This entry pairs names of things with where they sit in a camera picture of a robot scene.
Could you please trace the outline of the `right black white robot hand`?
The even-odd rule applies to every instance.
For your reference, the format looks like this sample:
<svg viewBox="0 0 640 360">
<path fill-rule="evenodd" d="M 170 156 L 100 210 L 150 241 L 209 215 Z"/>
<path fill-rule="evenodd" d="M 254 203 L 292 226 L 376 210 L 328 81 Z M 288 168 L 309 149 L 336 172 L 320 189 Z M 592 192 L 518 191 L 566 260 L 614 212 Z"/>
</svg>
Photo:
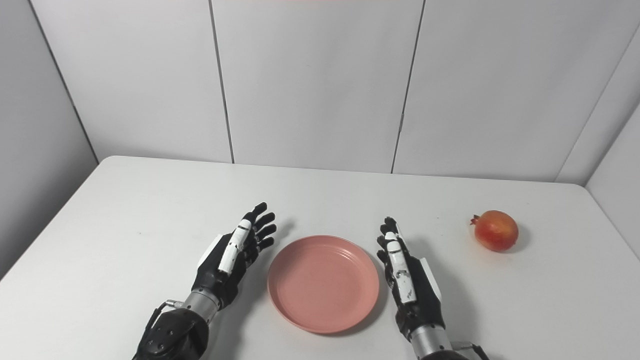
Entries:
<svg viewBox="0 0 640 360">
<path fill-rule="evenodd" d="M 422 260 L 410 254 L 397 221 L 387 216 L 380 226 L 376 253 L 384 266 L 384 276 L 397 306 L 395 321 L 399 332 L 410 340 L 421 327 L 442 328 L 442 304 L 430 282 Z"/>
</svg>

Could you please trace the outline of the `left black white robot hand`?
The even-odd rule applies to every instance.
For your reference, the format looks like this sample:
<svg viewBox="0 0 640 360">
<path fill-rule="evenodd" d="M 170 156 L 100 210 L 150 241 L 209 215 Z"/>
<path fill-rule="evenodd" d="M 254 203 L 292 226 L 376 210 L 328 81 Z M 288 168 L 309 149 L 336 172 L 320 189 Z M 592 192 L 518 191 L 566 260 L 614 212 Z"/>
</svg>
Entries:
<svg viewBox="0 0 640 360">
<path fill-rule="evenodd" d="M 237 297 L 239 284 L 260 253 L 275 243 L 274 212 L 261 202 L 245 214 L 237 227 L 220 234 L 199 260 L 193 290 L 206 290 L 224 309 Z"/>
</svg>

